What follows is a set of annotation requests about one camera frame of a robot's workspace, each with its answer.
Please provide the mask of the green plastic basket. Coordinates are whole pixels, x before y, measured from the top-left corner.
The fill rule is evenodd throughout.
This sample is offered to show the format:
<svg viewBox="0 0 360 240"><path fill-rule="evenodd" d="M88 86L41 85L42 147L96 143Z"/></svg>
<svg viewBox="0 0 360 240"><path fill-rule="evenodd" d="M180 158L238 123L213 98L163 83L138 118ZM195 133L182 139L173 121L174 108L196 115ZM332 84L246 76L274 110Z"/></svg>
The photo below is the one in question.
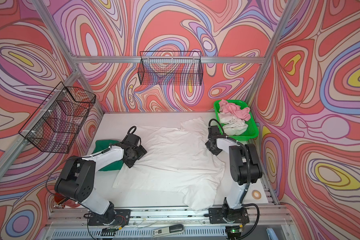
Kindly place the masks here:
<svg viewBox="0 0 360 240"><path fill-rule="evenodd" d="M217 119L217 121L219 123L220 123L219 115L221 115L221 114L223 114L223 115L231 115L231 114L224 114L224 113L220 112L220 106L219 106L220 101L221 100L214 102L214 110L215 110L215 113L216 113L216 119ZM238 104L238 105L242 106L242 108L249 107L248 104L245 103L244 101L240 101L240 100L227 100L227 101ZM258 130L258 128L256 126L256 123L255 123L255 120L254 120L254 118L252 116L251 109L250 109L250 115L251 115L251 119L249 121L245 121L249 126L248 129L243 134L241 134L239 136L230 136L231 138L234 138L234 139L236 139L238 141L248 141L250 139L254 139L254 138L258 137L259 130Z"/></svg>

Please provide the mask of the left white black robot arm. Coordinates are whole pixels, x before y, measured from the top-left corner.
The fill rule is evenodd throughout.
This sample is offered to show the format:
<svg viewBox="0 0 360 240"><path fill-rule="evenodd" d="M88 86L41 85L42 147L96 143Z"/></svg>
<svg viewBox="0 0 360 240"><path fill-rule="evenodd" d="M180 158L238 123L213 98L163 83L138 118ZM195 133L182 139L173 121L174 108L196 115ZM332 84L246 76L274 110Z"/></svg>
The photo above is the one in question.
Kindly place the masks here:
<svg viewBox="0 0 360 240"><path fill-rule="evenodd" d="M127 223L126 217L116 213L114 204L97 192L94 180L97 172L113 163L120 162L132 168L136 161L146 155L141 138L134 134L136 130L136 126L131 127L120 143L110 145L105 150L68 159L55 183L56 193L89 210L85 218L90 226L120 226Z"/></svg>

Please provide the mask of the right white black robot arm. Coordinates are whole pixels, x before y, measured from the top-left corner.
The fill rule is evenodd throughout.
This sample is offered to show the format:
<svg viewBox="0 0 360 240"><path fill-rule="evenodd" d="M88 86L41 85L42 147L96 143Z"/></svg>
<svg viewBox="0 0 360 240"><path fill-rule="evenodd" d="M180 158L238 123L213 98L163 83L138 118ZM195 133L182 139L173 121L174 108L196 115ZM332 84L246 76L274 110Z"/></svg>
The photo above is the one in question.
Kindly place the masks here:
<svg viewBox="0 0 360 240"><path fill-rule="evenodd" d="M216 119L209 121L208 140L205 145L215 156L221 152L229 155L229 170L234 181L230 193L224 198L221 213L216 216L227 223L248 224L247 207L255 204L244 204L244 199L249 193L251 184L255 184L263 176L255 145L243 144L229 137Z"/></svg>

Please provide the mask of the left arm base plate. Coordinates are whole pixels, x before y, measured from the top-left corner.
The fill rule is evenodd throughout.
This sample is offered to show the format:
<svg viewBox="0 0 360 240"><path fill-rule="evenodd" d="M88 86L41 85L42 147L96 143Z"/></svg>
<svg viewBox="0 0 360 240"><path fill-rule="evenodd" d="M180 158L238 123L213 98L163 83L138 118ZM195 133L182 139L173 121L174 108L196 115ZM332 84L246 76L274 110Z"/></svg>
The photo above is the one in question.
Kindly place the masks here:
<svg viewBox="0 0 360 240"><path fill-rule="evenodd" d="M104 215L89 212L84 215L89 226L125 226L129 224L130 209L110 209Z"/></svg>

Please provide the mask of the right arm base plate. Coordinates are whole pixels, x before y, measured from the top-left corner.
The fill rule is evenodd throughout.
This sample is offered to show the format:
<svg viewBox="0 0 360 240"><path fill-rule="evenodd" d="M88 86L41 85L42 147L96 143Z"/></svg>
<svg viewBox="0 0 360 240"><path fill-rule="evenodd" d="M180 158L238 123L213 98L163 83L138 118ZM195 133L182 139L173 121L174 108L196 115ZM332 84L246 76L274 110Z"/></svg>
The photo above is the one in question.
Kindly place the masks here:
<svg viewBox="0 0 360 240"><path fill-rule="evenodd" d="M207 216L211 224L243 224L250 222L247 209L231 209L228 207L209 208Z"/></svg>

